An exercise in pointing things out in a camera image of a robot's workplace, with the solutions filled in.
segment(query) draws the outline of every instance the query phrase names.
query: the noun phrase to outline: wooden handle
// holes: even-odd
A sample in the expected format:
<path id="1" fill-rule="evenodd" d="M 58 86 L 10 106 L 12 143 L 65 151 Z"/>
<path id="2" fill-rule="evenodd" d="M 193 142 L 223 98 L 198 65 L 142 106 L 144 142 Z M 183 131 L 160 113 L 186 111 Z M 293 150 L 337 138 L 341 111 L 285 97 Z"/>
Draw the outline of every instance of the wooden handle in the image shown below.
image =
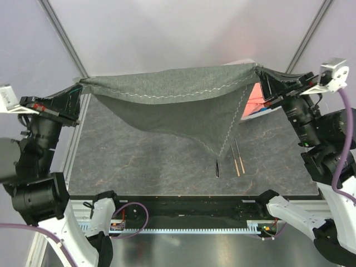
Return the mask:
<path id="1" fill-rule="evenodd" d="M 238 172 L 238 177 L 240 177 L 238 162 L 236 160 L 234 160 L 234 161 L 235 161 L 236 171 Z"/>
<path id="2" fill-rule="evenodd" d="M 241 163 L 241 168 L 243 170 L 243 174 L 245 174 L 245 168 L 244 168 L 243 160 L 241 159 L 241 157 L 239 157 L 239 158 L 240 158 L 240 163 Z"/>

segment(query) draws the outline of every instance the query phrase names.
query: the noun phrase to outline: marbled table surface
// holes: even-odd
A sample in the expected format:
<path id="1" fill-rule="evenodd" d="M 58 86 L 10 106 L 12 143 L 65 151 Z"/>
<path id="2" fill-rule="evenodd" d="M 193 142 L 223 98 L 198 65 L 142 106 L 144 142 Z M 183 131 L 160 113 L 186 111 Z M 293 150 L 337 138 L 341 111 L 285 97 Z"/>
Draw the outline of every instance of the marbled table surface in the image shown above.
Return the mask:
<path id="1" fill-rule="evenodd" d="M 69 190 L 72 195 L 106 190 L 119 195 L 258 195 L 267 189 L 318 194 L 300 157 L 305 150 L 282 110 L 242 122 L 236 140 L 245 174 L 239 166 L 237 176 L 230 149 L 217 179 L 216 159 L 193 141 L 136 130 L 92 96 Z"/>

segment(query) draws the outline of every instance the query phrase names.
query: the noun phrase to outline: orange object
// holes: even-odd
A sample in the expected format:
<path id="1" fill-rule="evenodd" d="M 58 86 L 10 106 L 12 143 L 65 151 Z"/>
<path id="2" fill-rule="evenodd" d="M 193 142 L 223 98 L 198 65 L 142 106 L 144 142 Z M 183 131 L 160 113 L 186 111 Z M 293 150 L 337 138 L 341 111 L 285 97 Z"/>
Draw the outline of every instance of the orange object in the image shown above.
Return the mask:
<path id="1" fill-rule="evenodd" d="M 258 82 L 252 89 L 249 100 L 247 101 L 247 105 L 245 107 L 245 111 L 243 113 L 243 117 L 249 116 L 252 113 L 264 108 L 264 103 L 265 100 L 263 99 L 261 84 Z"/>

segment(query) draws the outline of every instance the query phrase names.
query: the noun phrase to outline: gray cloth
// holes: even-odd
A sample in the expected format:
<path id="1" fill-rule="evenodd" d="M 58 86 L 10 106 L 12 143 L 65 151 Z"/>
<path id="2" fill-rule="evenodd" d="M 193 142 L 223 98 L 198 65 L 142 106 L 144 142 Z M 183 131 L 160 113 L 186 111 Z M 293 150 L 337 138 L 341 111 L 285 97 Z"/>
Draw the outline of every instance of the gray cloth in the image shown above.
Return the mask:
<path id="1" fill-rule="evenodd" d="M 222 159 L 263 68 L 257 63 L 79 79 L 127 124 L 200 143 Z"/>

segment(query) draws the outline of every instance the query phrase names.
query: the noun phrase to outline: robotic arm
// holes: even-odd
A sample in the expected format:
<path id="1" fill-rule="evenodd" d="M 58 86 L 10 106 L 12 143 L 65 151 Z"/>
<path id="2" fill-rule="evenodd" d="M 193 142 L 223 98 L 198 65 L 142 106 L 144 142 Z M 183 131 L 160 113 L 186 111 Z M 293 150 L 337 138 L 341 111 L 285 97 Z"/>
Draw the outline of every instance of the robotic arm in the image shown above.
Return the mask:
<path id="1" fill-rule="evenodd" d="M 356 193 L 356 163 L 349 152 L 356 148 L 356 138 L 352 129 L 350 136 L 350 128 L 346 128 L 350 125 L 347 110 L 322 116 L 318 103 L 314 104 L 309 96 L 317 93 L 321 98 L 323 92 L 343 88 L 347 74 L 348 67 L 340 59 L 323 64 L 320 75 L 309 73 L 287 87 L 273 80 L 273 75 L 260 74 L 262 87 L 276 92 L 266 104 L 283 108 L 300 146 L 310 149 L 301 156 L 328 202 L 333 219 L 313 216 L 271 190 L 261 194 L 256 203 L 266 215 L 286 221 L 311 238 L 329 261 L 349 267 L 356 266 L 356 201 L 345 193 L 351 197 Z M 61 128 L 79 124 L 81 90 L 75 85 L 48 98 L 22 97 L 17 101 L 10 86 L 0 87 L 0 112 L 17 113 L 26 127 L 21 141 L 0 139 L 0 147 L 8 151 L 0 161 L 0 183 L 26 224 L 47 234 L 64 266 L 109 267 L 113 248 L 108 228 L 112 214 L 122 205 L 116 194 L 108 191 L 95 197 L 91 225 L 83 234 L 63 173 L 50 173 Z M 338 166 L 344 157 L 345 163 Z"/>

